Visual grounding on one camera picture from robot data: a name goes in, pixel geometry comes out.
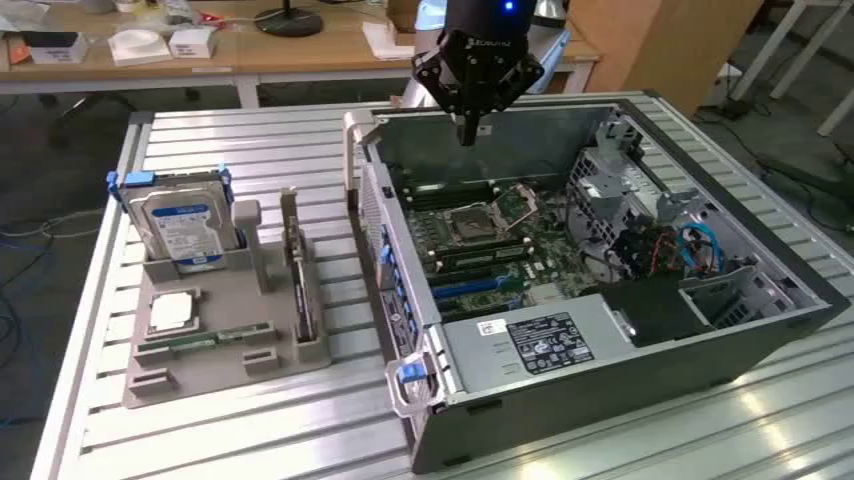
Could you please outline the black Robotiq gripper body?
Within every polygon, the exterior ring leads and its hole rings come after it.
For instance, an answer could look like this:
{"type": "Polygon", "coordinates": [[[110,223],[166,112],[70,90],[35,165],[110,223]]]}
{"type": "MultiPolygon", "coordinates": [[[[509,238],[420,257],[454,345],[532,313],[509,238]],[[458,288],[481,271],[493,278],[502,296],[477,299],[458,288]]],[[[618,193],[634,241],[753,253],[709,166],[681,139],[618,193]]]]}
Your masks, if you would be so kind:
{"type": "Polygon", "coordinates": [[[450,1],[440,51],[468,92],[472,58],[514,61],[529,51],[533,1],[450,1]]]}

